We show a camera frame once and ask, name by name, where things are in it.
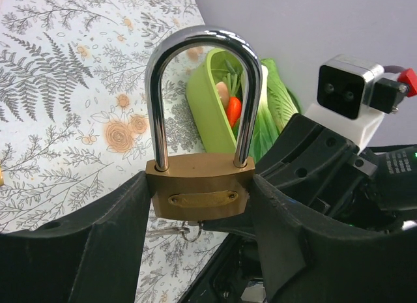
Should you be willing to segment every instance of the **screw hole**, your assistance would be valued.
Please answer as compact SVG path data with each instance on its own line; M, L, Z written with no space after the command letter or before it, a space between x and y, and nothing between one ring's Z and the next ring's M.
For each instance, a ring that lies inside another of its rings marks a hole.
M336 144L336 139L334 139L334 138L328 138L326 140L326 145L328 147L333 147L335 144Z
M356 160L356 161L354 161L354 164L355 164L356 167L362 167L364 165L364 161Z
M46 223L46 224L40 226L38 228L38 230L49 230L49 229L53 229L53 228L58 228L59 226L61 226L60 222L49 222L49 223Z
M304 178L307 176L307 169L299 168L295 171L295 175L297 175L298 178Z

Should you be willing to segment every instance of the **red connector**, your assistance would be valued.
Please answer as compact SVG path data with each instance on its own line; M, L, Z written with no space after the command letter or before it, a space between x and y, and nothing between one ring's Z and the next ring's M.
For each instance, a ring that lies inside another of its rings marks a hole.
M412 68L409 68L408 70L405 70L404 72L402 72L398 76L397 81L399 81L400 83L405 83L406 85L409 86L410 91L409 91L407 97L410 98L410 97L415 96L417 94L417 75L413 71Z

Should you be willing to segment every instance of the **brass nameplate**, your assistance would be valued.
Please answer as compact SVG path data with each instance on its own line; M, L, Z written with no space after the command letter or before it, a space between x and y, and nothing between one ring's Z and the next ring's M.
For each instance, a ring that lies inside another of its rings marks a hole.
M181 208L220 207L232 203L238 197L235 191L209 192L205 194L176 194L168 202Z

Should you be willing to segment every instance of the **cable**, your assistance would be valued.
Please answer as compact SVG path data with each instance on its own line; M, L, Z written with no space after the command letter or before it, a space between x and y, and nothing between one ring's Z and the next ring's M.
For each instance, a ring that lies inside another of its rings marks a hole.
M384 66L384 71L386 73L393 73L393 74L399 74L405 71L405 68L403 68L402 66L397 66L397 65L387 65Z

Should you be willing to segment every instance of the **camera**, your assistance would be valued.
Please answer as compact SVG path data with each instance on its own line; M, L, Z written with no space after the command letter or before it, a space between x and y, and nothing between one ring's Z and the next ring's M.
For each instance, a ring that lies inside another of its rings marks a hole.
M348 119L357 119L369 106L375 82L384 74L380 64L338 55L319 70L318 103Z

